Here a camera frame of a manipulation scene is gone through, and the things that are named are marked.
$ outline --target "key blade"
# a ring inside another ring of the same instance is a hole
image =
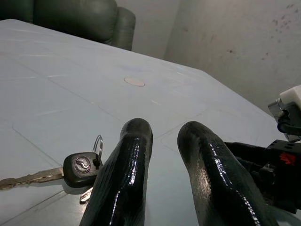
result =
[[[81,205],[82,205],[82,204],[86,204],[86,203],[89,202],[90,197],[91,197],[92,190],[93,190],[93,187],[90,188],[89,190],[87,190],[85,193],[83,193],[83,194],[80,196],[79,203],[80,203]]]
[[[63,168],[55,168],[39,171],[35,174],[29,174],[21,178],[6,178],[0,180],[0,191],[8,190],[16,185],[25,185],[31,183],[43,183],[52,180],[58,180],[63,178]]]

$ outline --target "key logo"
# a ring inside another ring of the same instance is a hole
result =
[[[75,161],[75,169],[80,173],[88,173],[90,171],[90,168],[91,168],[91,163],[89,159],[87,159],[84,156],[79,157]]]

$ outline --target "table surface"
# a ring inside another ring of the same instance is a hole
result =
[[[201,122],[230,142],[284,139],[270,116],[203,71],[11,19],[0,21],[0,106],[0,178],[59,167],[91,151],[98,134],[105,161],[124,123],[146,119],[154,134],[146,226],[198,225],[177,150],[184,123]],[[64,180],[2,191],[0,225],[78,225],[80,192]],[[300,213],[273,210],[280,225],[300,225]]]

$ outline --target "sofa cushion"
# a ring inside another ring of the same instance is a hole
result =
[[[33,23],[97,42],[111,39],[115,0],[35,0]]]
[[[5,19],[32,23],[33,0],[0,0],[0,20]]]

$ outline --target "key ring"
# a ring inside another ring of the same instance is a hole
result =
[[[93,150],[92,152],[97,153],[97,147],[99,146],[99,150],[98,150],[98,159],[95,159],[95,165],[103,165],[103,162],[101,160],[102,154],[103,154],[103,137],[101,135],[98,135],[94,146],[93,146]]]

